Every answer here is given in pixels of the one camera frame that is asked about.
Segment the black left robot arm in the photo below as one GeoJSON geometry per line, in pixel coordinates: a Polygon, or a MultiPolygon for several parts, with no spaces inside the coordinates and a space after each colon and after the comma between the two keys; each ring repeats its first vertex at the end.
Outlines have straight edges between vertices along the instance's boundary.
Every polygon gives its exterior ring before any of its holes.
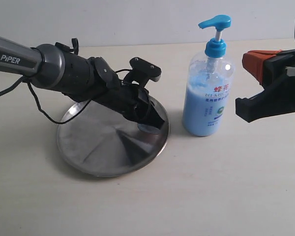
{"type": "Polygon", "coordinates": [[[134,57],[123,79],[102,57],[79,56],[77,38],[67,46],[59,42],[26,47],[0,37],[0,71],[20,75],[10,87],[0,91],[0,97],[26,83],[34,88],[52,90],[75,102],[94,101],[125,119],[161,129],[165,120],[146,89],[148,81],[158,81],[160,67],[134,57]]]}

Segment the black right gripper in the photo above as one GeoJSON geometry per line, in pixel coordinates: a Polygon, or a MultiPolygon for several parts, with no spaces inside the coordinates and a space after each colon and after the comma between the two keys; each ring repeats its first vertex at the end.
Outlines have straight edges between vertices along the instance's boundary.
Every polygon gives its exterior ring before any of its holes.
{"type": "Polygon", "coordinates": [[[241,62],[264,90],[250,98],[237,98],[237,116],[253,122],[295,113],[295,49],[251,50],[241,62]]]}

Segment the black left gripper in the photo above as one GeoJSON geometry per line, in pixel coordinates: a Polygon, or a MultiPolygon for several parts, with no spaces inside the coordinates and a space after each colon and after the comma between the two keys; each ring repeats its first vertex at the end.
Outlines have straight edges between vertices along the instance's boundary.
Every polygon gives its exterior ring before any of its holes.
{"type": "Polygon", "coordinates": [[[149,91],[139,85],[121,87],[123,109],[121,114],[129,121],[144,124],[160,130],[165,120],[152,104],[149,91]]]}

